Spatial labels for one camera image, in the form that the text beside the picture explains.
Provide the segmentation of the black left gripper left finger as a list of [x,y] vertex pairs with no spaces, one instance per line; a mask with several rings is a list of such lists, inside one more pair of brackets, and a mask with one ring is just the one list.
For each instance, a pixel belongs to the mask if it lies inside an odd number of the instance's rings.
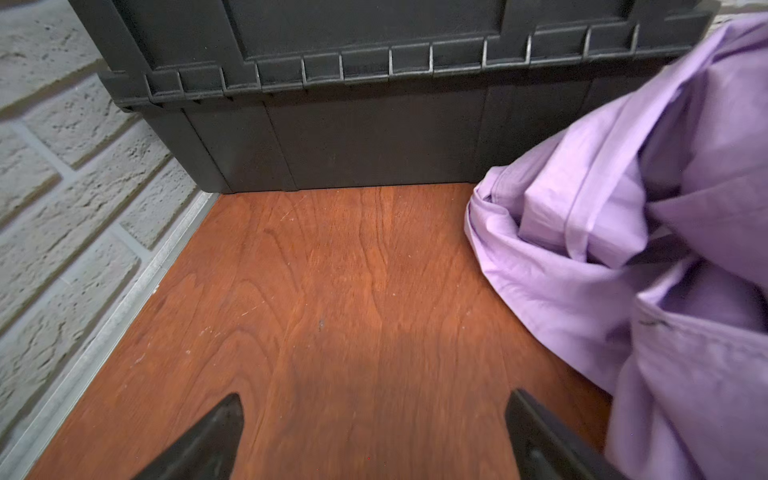
[[244,423],[240,396],[230,393],[134,479],[229,479]]

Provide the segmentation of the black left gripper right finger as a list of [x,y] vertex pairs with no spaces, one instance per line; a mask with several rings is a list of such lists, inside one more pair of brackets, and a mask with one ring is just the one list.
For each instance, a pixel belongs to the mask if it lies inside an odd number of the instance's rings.
[[522,479],[622,479],[624,475],[524,389],[511,392],[505,421]]

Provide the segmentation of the purple trousers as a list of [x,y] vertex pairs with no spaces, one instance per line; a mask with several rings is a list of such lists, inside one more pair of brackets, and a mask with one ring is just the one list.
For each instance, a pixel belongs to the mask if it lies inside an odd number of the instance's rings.
[[632,479],[767,475],[767,17],[475,187],[465,231],[527,330],[612,398]]

